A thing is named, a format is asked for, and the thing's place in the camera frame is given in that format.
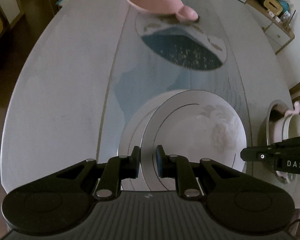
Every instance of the wooden shelf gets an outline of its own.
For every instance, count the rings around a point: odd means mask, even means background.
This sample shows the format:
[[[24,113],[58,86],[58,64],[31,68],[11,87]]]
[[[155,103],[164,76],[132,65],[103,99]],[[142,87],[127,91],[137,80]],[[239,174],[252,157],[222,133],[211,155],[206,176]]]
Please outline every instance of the wooden shelf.
[[[257,1],[247,0],[246,3],[250,6],[252,6],[253,8],[255,8],[256,10],[258,10],[259,12],[261,12],[268,19],[270,19],[275,25],[277,25],[281,30],[283,30],[285,32],[285,34],[287,34],[291,40],[293,40],[295,38],[295,35],[291,29],[286,30],[284,28],[283,24],[278,23],[274,18],[272,18],[269,15],[268,11],[265,8],[263,8]]]

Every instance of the white table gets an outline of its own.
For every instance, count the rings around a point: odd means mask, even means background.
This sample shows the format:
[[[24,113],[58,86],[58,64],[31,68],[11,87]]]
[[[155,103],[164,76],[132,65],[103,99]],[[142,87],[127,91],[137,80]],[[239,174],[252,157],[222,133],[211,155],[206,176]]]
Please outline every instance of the white table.
[[[210,1],[240,71],[257,145],[270,103],[280,99],[292,107],[289,91],[271,46],[245,5]],[[128,10],[125,0],[70,0],[42,33],[5,120],[1,182],[7,192],[98,156],[109,77]],[[253,171],[276,183],[262,166],[254,164]]]

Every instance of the pink handle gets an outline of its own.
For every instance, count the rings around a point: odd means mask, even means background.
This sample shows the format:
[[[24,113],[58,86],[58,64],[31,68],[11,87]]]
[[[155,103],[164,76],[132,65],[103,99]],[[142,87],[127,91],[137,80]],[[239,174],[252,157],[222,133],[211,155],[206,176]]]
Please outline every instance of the pink handle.
[[[298,101],[294,103],[294,110],[287,110],[284,116],[296,114],[300,114],[300,103]]]
[[[181,9],[176,13],[176,18],[180,22],[196,21],[198,19],[198,14],[191,7],[183,5]]]

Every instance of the plate rim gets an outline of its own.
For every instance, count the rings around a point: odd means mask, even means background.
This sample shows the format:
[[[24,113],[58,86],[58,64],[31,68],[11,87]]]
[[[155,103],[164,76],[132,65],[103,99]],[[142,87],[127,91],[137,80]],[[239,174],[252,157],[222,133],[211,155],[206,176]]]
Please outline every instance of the plate rim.
[[[240,119],[238,113],[236,112],[236,110],[235,110],[235,109],[234,109],[234,108],[233,108],[233,107],[232,107],[225,99],[223,99],[221,96],[219,96],[219,95],[217,95],[217,94],[215,94],[215,93],[212,93],[212,92],[209,92],[209,91],[206,91],[206,90],[200,90],[200,89],[194,89],[194,90],[191,90],[191,89],[189,89],[189,90],[186,90],[186,91],[177,93],[177,94],[175,94],[174,96],[172,96],[172,97],[170,97],[169,99],[167,99],[165,102],[163,102],[163,103],[156,109],[156,111],[153,113],[153,115],[152,115],[151,118],[149,119],[149,122],[148,122],[148,124],[147,124],[147,126],[146,126],[146,129],[145,129],[145,131],[144,131],[144,133],[143,133],[142,140],[141,140],[141,157],[140,157],[140,164],[141,164],[141,167],[142,167],[142,145],[144,146],[144,135],[146,134],[146,131],[147,131],[147,129],[148,129],[148,126],[149,126],[149,123],[151,122],[151,120],[152,120],[152,119],[154,118],[154,116],[158,113],[158,111],[160,111],[160,109],[162,109],[163,105],[164,105],[168,100],[172,99],[173,97],[179,96],[179,94],[182,94],[182,93],[189,93],[189,92],[194,92],[194,91],[199,91],[199,92],[201,92],[201,93],[203,92],[203,93],[206,93],[206,94],[210,94],[210,95],[216,96],[216,97],[222,99],[223,101],[225,101],[225,102],[232,108],[232,110],[234,111],[235,115],[236,115],[237,118],[239,118],[239,120],[240,120],[241,128],[243,129],[243,131],[244,131],[244,136],[245,136],[245,147],[247,146],[247,136],[246,136],[246,132],[245,132],[243,123],[242,123],[242,121],[241,121],[241,119]],[[233,165],[234,165],[234,163],[235,163],[235,160],[236,160],[236,156],[237,156],[237,155],[239,155],[239,154],[235,154],[235,156],[234,156],[234,162],[233,162]],[[152,154],[152,162],[153,162],[153,166],[155,166],[155,164],[154,164],[154,155],[153,155],[153,154]],[[244,166],[245,166],[245,162],[243,161],[243,164],[242,164],[242,170],[244,169]],[[157,173],[156,173],[156,171],[155,171],[155,168],[154,168],[154,173],[156,174],[156,177],[157,177],[158,181],[160,182],[160,184],[162,185],[162,187],[160,187],[159,184],[158,184],[158,187],[156,186],[156,189],[152,189],[152,187],[149,186],[149,184],[148,184],[148,182],[147,182],[147,180],[146,180],[146,177],[145,177],[144,174],[143,174],[144,180],[145,180],[147,186],[149,187],[149,189],[150,189],[150,190],[157,190],[157,191],[160,191],[160,190],[161,190],[161,191],[163,191],[163,190],[168,190],[168,189],[162,184],[160,178],[158,177],[158,175],[157,175]]]

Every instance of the cabinet drawer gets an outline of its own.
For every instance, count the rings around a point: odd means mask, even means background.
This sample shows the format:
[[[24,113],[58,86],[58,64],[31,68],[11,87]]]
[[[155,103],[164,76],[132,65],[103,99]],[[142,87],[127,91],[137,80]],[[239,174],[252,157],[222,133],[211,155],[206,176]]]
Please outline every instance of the cabinet drawer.
[[[264,16],[261,12],[259,12],[252,6],[248,4],[246,6],[248,6],[248,9],[252,13],[253,18],[256,20],[256,22],[261,28],[266,28],[272,23],[270,19],[268,19],[266,16]]]
[[[277,25],[272,24],[265,32],[270,38],[275,42],[279,43],[281,46],[286,44],[290,38],[283,30],[281,30]]]

